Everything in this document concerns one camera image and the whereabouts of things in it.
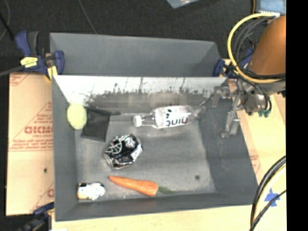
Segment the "yellow cable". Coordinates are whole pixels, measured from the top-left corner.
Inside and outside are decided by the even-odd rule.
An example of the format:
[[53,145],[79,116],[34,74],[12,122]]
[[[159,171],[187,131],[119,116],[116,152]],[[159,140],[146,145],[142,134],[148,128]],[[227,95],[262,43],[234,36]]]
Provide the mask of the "yellow cable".
[[282,168],[280,168],[270,179],[270,181],[267,183],[266,188],[264,188],[264,190],[260,193],[260,197],[259,200],[256,204],[256,211],[255,211],[255,216],[254,216],[254,220],[255,218],[259,215],[260,213],[260,206],[261,203],[264,202],[266,195],[269,193],[270,188],[274,185],[275,181],[277,181],[277,179],[286,172],[286,164],[283,165]]
[[230,57],[230,60],[232,62],[232,64],[235,66],[235,70],[237,71],[237,74],[238,75],[241,75],[243,78],[253,82],[253,83],[258,83],[258,84],[266,84],[266,83],[272,83],[272,82],[275,82],[275,81],[278,81],[278,80],[281,80],[281,79],[256,79],[256,78],[252,78],[246,74],[244,74],[238,64],[236,63],[236,60],[234,59],[233,57],[233,54],[232,54],[232,51],[231,51],[231,40],[232,40],[232,37],[233,37],[233,34],[235,33],[235,31],[238,29],[238,27],[245,23],[246,21],[250,20],[250,19],[253,19],[253,18],[258,18],[258,17],[262,17],[262,16],[267,16],[267,17],[272,17],[272,16],[275,16],[275,14],[271,14],[271,13],[256,13],[256,14],[251,14],[247,17],[245,17],[244,19],[240,20],[235,26],[234,28],[232,28],[230,34],[229,34],[229,37],[228,37],[228,41],[227,41],[227,48],[228,48],[228,54],[229,54],[229,57]]

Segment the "bottle cap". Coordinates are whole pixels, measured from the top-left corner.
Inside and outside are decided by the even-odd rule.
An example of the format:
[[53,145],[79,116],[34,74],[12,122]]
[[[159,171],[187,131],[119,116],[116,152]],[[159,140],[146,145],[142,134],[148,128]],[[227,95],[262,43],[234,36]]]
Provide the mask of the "bottle cap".
[[134,124],[136,127],[142,126],[142,117],[141,115],[134,116]]

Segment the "blue clamp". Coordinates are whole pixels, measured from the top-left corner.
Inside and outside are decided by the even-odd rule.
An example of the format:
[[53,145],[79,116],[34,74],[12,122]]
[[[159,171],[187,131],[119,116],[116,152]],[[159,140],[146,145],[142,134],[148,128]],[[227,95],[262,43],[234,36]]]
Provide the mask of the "blue clamp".
[[23,65],[24,72],[39,72],[49,76],[48,66],[46,66],[45,61],[55,60],[55,66],[57,73],[61,74],[64,69],[64,53],[63,51],[55,51],[50,57],[43,58],[37,54],[37,37],[39,32],[22,31],[15,36],[15,43],[17,48],[22,51],[24,59],[26,57],[35,57],[36,62],[32,63],[31,66]]
[[222,73],[224,65],[225,65],[225,61],[222,59],[219,59],[214,67],[213,77],[218,77]]

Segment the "green ball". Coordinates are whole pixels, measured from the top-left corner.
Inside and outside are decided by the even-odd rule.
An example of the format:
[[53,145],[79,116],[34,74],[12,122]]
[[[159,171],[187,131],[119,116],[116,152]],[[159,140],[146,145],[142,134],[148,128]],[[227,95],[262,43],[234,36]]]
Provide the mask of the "green ball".
[[72,103],[66,111],[69,124],[76,130],[81,130],[87,122],[87,111],[79,103]]

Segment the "bottle label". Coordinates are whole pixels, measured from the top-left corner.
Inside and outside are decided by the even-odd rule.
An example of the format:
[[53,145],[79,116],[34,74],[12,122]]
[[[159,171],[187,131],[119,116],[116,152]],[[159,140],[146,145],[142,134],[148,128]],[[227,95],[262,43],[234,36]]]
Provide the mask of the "bottle label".
[[190,112],[186,106],[170,106],[163,108],[164,127],[177,127],[189,122]]

